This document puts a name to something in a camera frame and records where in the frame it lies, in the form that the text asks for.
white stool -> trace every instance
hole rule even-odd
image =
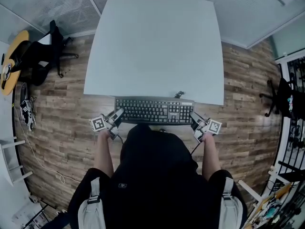
[[[12,169],[9,169],[5,155],[4,155],[4,150],[6,148],[15,147],[16,145],[23,144],[23,143],[25,143],[24,140],[15,142],[15,143],[4,144],[4,145],[1,145],[1,143],[0,143],[0,174],[2,174],[12,186],[14,186],[14,183],[19,182],[33,174],[33,172],[30,171],[30,172],[24,174],[23,176],[14,180],[12,178],[11,171],[16,170],[16,169],[21,169],[23,166],[17,166]]]

dark clothing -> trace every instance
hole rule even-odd
[[[196,173],[197,167],[177,136],[137,125],[127,136],[121,164],[111,178],[98,169],[88,170],[68,208],[71,228],[78,228],[78,209],[97,177],[107,229],[218,228],[225,178],[231,175],[220,170],[208,182]],[[243,203],[244,222],[246,206],[236,184],[232,194]]]
[[[59,213],[54,220],[45,224],[41,229],[62,229],[70,222],[68,213]]]

white strap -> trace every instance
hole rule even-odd
[[[106,229],[103,204],[100,199],[100,179],[91,182],[91,196],[78,210],[79,229]]]
[[[242,223],[243,205],[232,197],[233,179],[226,177],[220,205],[219,229],[239,229]]]
[[[91,197],[100,195],[100,178],[91,181]]]
[[[231,194],[232,192],[232,188],[233,188],[233,185],[234,185],[234,181],[233,179],[229,178],[229,177],[226,177],[225,178],[225,185],[224,185],[224,192],[223,192],[223,195],[227,195],[227,194]]]

keyboard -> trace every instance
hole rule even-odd
[[[194,101],[167,97],[116,97],[115,110],[124,109],[122,122],[149,125],[190,125]]]

wooden floor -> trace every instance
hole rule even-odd
[[[93,36],[74,39],[66,51],[76,52],[80,57],[61,61],[64,77],[59,78],[53,69],[43,85],[31,88],[32,96],[36,97],[37,126],[30,133],[23,125],[39,162],[78,181],[92,167],[94,159],[97,136],[88,119],[114,108],[112,97],[83,94],[92,41]],[[221,134],[215,138],[222,168],[229,170],[236,182],[242,179],[260,193],[275,157],[281,116],[264,116],[270,102],[260,99],[259,93],[270,93],[266,81],[272,79],[277,85],[280,71],[272,60],[268,41],[248,51],[223,44],[223,56],[224,105],[195,104],[195,111],[223,123]],[[16,106],[19,106],[20,87],[18,83]],[[24,139],[16,115],[15,126],[18,138]],[[120,126],[123,139],[132,127],[130,124]],[[190,151],[196,146],[190,127],[166,126],[165,129],[179,136]],[[121,146],[119,139],[111,144],[115,168],[120,162]],[[60,175],[43,169],[28,144],[19,145],[18,149],[25,172],[33,171],[33,175],[27,178],[31,192],[60,209],[66,209],[78,183],[66,179],[63,184]],[[193,158],[201,167],[203,151],[196,150]],[[245,191],[242,194],[250,207],[252,198]],[[52,218],[55,213],[48,211],[48,215]]]

